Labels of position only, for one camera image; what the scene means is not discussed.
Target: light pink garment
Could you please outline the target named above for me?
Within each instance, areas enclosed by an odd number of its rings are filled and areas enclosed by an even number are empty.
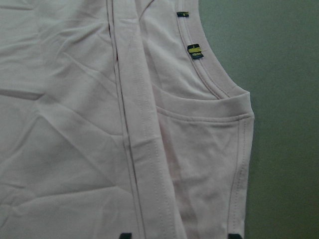
[[[1,239],[243,238],[253,120],[197,0],[0,0]]]

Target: green table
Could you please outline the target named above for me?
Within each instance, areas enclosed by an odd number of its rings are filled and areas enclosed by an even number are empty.
[[[319,0],[200,0],[255,112],[245,239],[319,239]]]

